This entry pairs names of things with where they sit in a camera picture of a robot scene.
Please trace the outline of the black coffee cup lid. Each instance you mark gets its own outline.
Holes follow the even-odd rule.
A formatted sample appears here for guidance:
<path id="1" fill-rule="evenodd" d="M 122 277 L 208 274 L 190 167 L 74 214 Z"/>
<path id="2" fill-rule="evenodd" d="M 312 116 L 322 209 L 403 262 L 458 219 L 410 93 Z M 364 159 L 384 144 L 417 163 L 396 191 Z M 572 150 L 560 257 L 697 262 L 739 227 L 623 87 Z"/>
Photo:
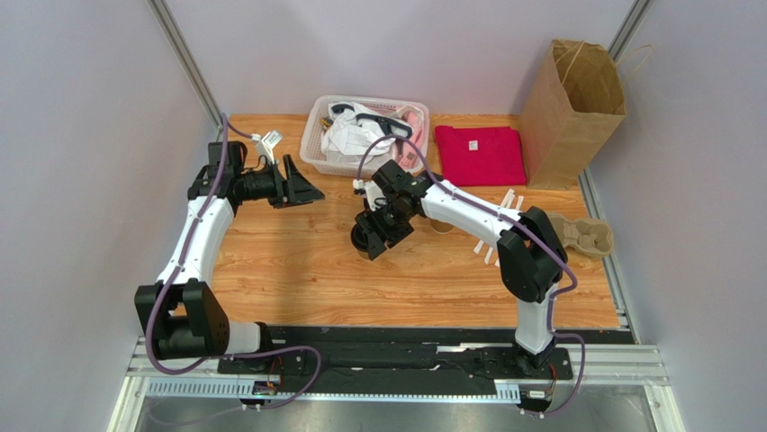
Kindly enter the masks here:
<path id="1" fill-rule="evenodd" d="M 350 239 L 353 247 L 360 253 L 368 253 L 368 240 L 366 238 L 365 230 L 359 225 L 355 224 L 350 233 Z"/>

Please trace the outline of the brown cardboard cup carrier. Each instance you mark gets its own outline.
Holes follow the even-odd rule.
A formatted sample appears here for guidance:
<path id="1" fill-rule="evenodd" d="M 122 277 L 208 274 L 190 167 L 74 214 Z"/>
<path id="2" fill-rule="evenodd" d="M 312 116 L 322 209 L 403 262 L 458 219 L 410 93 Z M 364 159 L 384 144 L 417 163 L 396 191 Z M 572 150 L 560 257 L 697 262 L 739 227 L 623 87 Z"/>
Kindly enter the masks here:
<path id="1" fill-rule="evenodd" d="M 569 220 L 555 212 L 548 212 L 547 216 L 565 248 L 597 258 L 607 257 L 614 251 L 614 233 L 606 221 L 587 217 Z"/>

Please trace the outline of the brown paper bag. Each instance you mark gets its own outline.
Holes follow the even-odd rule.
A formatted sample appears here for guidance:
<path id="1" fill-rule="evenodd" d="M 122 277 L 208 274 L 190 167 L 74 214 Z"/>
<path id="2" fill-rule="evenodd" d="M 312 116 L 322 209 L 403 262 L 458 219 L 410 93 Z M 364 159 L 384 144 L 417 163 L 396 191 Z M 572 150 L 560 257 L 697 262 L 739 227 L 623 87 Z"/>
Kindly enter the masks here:
<path id="1" fill-rule="evenodd" d="M 647 44 L 615 61 L 599 44 L 550 42 L 519 116 L 529 188 L 575 185 L 625 119 L 624 85 L 653 53 Z"/>

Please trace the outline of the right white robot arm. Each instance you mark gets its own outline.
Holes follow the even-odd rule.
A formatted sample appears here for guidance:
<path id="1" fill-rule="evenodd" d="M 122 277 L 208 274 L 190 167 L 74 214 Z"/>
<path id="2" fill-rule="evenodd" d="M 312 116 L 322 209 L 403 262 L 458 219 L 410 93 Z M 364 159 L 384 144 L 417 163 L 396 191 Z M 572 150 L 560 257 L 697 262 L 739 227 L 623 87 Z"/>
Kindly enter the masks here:
<path id="1" fill-rule="evenodd" d="M 516 211 L 471 195 L 428 170 L 412 175 L 396 163 L 381 166 L 371 180 L 355 179 L 365 198 L 355 217 L 351 242 L 375 260 L 413 231 L 411 219 L 427 218 L 434 230 L 458 228 L 495 250 L 506 289 L 516 298 L 515 343 L 521 364 L 540 368 L 555 347 L 550 299 L 562 280 L 567 255 L 546 213 Z"/>

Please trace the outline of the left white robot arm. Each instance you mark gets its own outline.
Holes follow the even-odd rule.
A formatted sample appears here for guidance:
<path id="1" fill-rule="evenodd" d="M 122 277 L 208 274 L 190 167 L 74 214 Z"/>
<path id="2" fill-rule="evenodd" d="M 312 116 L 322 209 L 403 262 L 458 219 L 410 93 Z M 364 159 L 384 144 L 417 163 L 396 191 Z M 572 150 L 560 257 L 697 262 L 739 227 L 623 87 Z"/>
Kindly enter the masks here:
<path id="1" fill-rule="evenodd" d="M 252 169 L 245 166 L 248 151 L 242 142 L 213 142 L 208 150 L 208 164 L 187 191 L 185 225 L 174 253 L 157 281 L 140 286 L 134 296 L 156 361 L 270 350 L 267 325 L 230 320 L 212 291 L 222 241 L 243 203 L 264 200 L 283 209 L 325 197 L 291 156 Z"/>

